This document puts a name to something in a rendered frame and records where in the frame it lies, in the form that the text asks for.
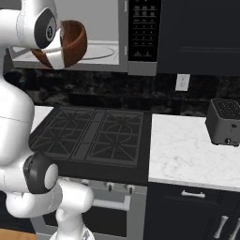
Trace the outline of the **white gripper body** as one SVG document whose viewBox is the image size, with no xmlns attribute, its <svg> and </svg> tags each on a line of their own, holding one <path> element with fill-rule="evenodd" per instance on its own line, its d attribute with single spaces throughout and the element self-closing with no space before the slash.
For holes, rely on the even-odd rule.
<svg viewBox="0 0 240 240">
<path fill-rule="evenodd" d="M 63 69 L 65 67 L 63 46 L 61 43 L 62 31 L 58 29 L 51 44 L 42 51 L 46 54 L 51 68 Z"/>
</svg>

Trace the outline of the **brown bowl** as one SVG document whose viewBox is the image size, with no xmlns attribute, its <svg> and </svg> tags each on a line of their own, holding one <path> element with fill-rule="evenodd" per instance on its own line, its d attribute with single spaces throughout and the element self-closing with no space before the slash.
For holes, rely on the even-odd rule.
<svg viewBox="0 0 240 240">
<path fill-rule="evenodd" d="M 77 64 L 87 51 L 87 35 L 81 22 L 67 20 L 61 21 L 62 46 L 65 67 L 69 68 Z M 32 54 L 44 66 L 51 68 L 46 54 L 42 50 L 32 49 Z"/>
</svg>

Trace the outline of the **glass microwave turntable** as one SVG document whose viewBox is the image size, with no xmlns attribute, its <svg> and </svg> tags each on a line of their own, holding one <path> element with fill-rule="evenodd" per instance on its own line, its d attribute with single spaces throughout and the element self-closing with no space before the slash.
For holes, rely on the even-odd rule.
<svg viewBox="0 0 240 240">
<path fill-rule="evenodd" d="M 117 48 L 115 46 L 107 45 L 89 45 L 82 60 L 96 60 L 102 59 L 115 54 Z"/>
</svg>

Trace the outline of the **grey microwave oven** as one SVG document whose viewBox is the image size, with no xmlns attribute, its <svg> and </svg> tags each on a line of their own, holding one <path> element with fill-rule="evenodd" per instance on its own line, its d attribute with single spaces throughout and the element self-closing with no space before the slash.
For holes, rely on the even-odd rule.
<svg viewBox="0 0 240 240">
<path fill-rule="evenodd" d="M 81 60 L 72 70 L 157 74 L 158 0 L 53 0 L 60 20 L 83 23 L 89 45 L 117 48 L 112 56 Z"/>
</svg>

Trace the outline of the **dark cupboard door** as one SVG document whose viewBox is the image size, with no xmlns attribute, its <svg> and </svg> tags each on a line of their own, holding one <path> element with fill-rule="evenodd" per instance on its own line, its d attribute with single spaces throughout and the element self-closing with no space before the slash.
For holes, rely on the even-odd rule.
<svg viewBox="0 0 240 240">
<path fill-rule="evenodd" d="M 220 217 L 227 214 L 214 205 L 148 200 L 143 240 L 216 240 Z"/>
<path fill-rule="evenodd" d="M 234 212 L 234 215 L 232 216 L 232 220 L 231 220 L 231 223 L 230 223 L 230 229 L 229 229 L 229 236 L 228 236 L 228 240 L 230 238 L 230 234 L 233 233 L 233 230 L 236 226 L 236 223 L 237 223 L 237 220 L 240 218 L 240 203 L 238 204 L 235 212 Z M 238 234 L 236 235 L 236 238 L 235 240 L 240 240 L 240 230 L 238 231 Z"/>
</svg>

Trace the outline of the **black gas hob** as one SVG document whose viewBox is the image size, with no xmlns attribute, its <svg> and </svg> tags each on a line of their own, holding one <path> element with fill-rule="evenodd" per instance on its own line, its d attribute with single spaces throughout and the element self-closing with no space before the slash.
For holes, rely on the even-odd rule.
<svg viewBox="0 0 240 240">
<path fill-rule="evenodd" d="M 150 112 L 56 107 L 29 145 L 51 157 L 62 177 L 145 186 L 151 125 Z"/>
</svg>

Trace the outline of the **dark drawer front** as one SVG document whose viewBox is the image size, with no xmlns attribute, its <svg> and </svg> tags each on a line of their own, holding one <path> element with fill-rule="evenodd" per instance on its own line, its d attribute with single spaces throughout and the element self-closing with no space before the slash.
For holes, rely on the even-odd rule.
<svg viewBox="0 0 240 240">
<path fill-rule="evenodd" d="M 204 199 L 181 196 L 185 190 L 192 193 L 203 192 Z M 187 187 L 162 183 L 149 183 L 147 196 L 153 200 L 175 200 L 189 203 L 206 203 L 234 209 L 240 203 L 240 193 L 219 189 Z"/>
</svg>

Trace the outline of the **steel oven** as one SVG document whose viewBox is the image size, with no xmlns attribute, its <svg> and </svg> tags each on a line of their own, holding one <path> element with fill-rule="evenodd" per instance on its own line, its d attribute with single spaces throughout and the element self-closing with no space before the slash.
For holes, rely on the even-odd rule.
<svg viewBox="0 0 240 240">
<path fill-rule="evenodd" d="M 131 197 L 128 211 L 95 207 L 94 205 L 82 214 L 86 227 L 96 240 L 143 240 L 143 227 L 147 187 L 125 181 L 97 181 L 63 177 L 63 180 L 84 184 L 94 192 L 95 199 L 123 202 L 126 196 Z M 112 191 L 106 183 L 113 183 Z M 133 185 L 135 190 L 129 194 L 126 186 Z"/>
</svg>

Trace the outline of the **dark grey toaster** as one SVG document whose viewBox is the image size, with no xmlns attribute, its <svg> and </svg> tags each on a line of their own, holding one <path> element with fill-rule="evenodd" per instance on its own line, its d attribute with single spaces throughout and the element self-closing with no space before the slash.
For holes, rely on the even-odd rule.
<svg viewBox="0 0 240 240">
<path fill-rule="evenodd" d="M 240 105 L 237 101 L 212 98 L 205 125 L 212 144 L 240 145 Z"/>
</svg>

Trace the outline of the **white wall socket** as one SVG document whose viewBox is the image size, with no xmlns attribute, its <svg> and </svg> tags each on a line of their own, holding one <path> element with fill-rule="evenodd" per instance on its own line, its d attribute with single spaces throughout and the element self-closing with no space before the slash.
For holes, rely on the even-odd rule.
<svg viewBox="0 0 240 240">
<path fill-rule="evenodd" d="M 186 92 L 188 90 L 189 80 L 189 74 L 178 74 L 176 77 L 175 90 Z"/>
</svg>

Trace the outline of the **dark wall cupboard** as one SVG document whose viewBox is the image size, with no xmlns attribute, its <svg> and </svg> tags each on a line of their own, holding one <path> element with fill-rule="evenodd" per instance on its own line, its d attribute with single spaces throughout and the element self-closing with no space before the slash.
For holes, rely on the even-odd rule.
<svg viewBox="0 0 240 240">
<path fill-rule="evenodd" d="M 157 71 L 240 76 L 240 0 L 162 0 Z"/>
</svg>

